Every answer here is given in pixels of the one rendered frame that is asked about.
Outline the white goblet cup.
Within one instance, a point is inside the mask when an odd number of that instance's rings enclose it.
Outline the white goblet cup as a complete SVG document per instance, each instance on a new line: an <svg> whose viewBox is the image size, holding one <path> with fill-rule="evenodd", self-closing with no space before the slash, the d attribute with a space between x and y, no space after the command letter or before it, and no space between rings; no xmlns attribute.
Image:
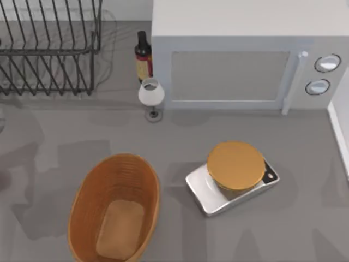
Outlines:
<svg viewBox="0 0 349 262"><path fill-rule="evenodd" d="M138 99L145 107L145 118L151 123L161 121L163 111L159 106L163 103L165 91L155 78L144 79L139 88Z"/></svg>

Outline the white kitchen scale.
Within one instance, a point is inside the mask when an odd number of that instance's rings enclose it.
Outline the white kitchen scale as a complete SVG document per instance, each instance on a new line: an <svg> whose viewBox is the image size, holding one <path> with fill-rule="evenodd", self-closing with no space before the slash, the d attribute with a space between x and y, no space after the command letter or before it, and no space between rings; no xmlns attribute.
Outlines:
<svg viewBox="0 0 349 262"><path fill-rule="evenodd" d="M208 172L204 163L185 178L186 184L203 213L210 217L235 207L269 190L280 181L280 176L265 162L262 180L254 187L241 192L220 187Z"/></svg>

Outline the orange round scale plate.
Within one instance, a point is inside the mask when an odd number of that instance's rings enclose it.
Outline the orange round scale plate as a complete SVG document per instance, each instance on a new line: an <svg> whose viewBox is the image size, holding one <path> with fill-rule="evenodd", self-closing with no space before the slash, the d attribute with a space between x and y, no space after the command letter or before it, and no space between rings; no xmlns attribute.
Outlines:
<svg viewBox="0 0 349 262"><path fill-rule="evenodd" d="M257 148L243 141L228 140L210 151L207 169L222 188L241 191L257 185L266 167L263 155Z"/></svg>

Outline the microwave door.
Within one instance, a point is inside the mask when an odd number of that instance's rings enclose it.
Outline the microwave door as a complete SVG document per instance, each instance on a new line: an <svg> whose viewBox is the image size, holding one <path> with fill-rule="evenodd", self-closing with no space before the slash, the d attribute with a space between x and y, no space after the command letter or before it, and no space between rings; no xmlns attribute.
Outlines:
<svg viewBox="0 0 349 262"><path fill-rule="evenodd" d="M289 56L282 51L175 52L171 99L276 104Z"/></svg>

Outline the dark glass bottle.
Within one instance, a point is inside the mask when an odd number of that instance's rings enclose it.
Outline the dark glass bottle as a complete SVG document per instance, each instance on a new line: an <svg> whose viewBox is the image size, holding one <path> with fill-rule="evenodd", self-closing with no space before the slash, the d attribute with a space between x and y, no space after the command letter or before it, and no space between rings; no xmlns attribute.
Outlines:
<svg viewBox="0 0 349 262"><path fill-rule="evenodd" d="M134 47L136 72L139 82L153 76L152 48L145 31L137 32L138 43Z"/></svg>

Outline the orange woven basket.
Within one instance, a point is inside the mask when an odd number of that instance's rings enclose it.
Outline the orange woven basket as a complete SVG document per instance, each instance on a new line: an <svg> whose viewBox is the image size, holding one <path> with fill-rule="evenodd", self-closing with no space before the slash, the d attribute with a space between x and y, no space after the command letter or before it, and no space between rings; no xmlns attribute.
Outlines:
<svg viewBox="0 0 349 262"><path fill-rule="evenodd" d="M140 262L157 225L160 182L142 157L119 153L84 178L70 209L76 262Z"/></svg>

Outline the pale microwave oven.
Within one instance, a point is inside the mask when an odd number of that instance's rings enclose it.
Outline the pale microwave oven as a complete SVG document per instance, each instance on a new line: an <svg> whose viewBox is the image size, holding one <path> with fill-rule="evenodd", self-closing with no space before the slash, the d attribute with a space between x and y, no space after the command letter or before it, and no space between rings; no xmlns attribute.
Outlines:
<svg viewBox="0 0 349 262"><path fill-rule="evenodd" d="M349 0L153 0L152 50L166 109L281 111L302 51L309 57L289 111L326 109L349 66ZM172 101L172 55L185 51L289 52L278 103ZM339 67L316 71L317 59L330 54L340 56ZM306 85L320 79L329 90L308 95Z"/></svg>

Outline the microwave knob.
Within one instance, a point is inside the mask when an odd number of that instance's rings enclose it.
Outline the microwave knob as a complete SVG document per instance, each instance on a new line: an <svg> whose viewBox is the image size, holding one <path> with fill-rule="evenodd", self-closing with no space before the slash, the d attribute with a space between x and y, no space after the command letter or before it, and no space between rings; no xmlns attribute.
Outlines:
<svg viewBox="0 0 349 262"><path fill-rule="evenodd" d="M322 56L315 62L315 69L320 73L329 73L334 71L341 64L340 56L336 54L330 54L327 56Z"/></svg>
<svg viewBox="0 0 349 262"><path fill-rule="evenodd" d="M329 90L330 86L331 84L328 80L320 79L309 82L305 87L305 91L308 95L319 96L326 93Z"/></svg>

